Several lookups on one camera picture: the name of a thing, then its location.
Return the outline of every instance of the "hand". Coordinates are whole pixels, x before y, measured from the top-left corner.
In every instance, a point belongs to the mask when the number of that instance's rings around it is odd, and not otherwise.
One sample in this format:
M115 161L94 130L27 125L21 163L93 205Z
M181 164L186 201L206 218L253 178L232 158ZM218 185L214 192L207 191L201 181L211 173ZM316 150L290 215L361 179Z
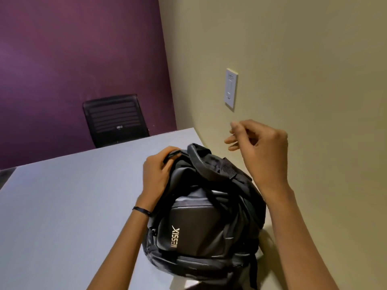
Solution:
M180 154L173 156L164 165L164 159L174 150L179 148L169 146L157 155L147 157L143 166L143 192L138 197L136 206L153 211L167 186L173 162L180 156Z
M290 189L288 134L285 131L246 120L232 122L230 133L233 135L225 139L225 143L233 143L229 151L241 151L244 164L266 202L273 191Z

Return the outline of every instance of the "left hand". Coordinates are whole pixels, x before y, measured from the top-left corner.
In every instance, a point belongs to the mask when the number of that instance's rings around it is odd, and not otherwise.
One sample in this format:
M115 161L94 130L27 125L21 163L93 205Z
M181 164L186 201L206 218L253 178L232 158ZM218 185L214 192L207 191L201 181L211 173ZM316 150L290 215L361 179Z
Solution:
M164 159L174 150L179 150L179 148L169 146L157 155L147 157L143 167L143 192L138 197L136 206L147 209L150 212L153 211L168 184L173 162L180 156L180 154L173 156L164 165Z

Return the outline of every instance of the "forearm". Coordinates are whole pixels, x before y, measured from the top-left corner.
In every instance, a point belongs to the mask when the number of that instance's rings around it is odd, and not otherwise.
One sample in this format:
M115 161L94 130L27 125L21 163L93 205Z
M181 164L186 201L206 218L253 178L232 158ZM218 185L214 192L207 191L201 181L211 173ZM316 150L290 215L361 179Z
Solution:
M145 214L132 211L87 290L128 289L147 223Z
M268 208L289 290L337 290L304 223L293 191L286 188L270 195L280 195L268 201Z

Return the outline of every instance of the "purple wall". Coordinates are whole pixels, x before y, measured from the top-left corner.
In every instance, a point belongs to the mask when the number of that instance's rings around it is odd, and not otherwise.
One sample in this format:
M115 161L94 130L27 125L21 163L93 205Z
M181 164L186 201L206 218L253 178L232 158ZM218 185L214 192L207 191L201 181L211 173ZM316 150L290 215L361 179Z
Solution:
M127 93L176 130L158 0L0 0L0 169L94 148L82 102Z

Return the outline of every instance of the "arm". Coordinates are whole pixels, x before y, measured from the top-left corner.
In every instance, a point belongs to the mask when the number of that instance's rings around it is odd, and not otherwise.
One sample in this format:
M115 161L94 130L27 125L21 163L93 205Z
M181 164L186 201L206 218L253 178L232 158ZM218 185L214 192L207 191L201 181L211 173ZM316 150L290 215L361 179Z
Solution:
M289 290L338 290L302 219L287 179L288 135L246 120L231 123L230 151L240 150L265 199Z
M164 165L165 157L178 148L169 146L144 163L143 192L136 206L152 211L169 179L175 156ZM138 251L144 238L148 216L133 210L109 254L101 264L87 290L127 290L132 278Z

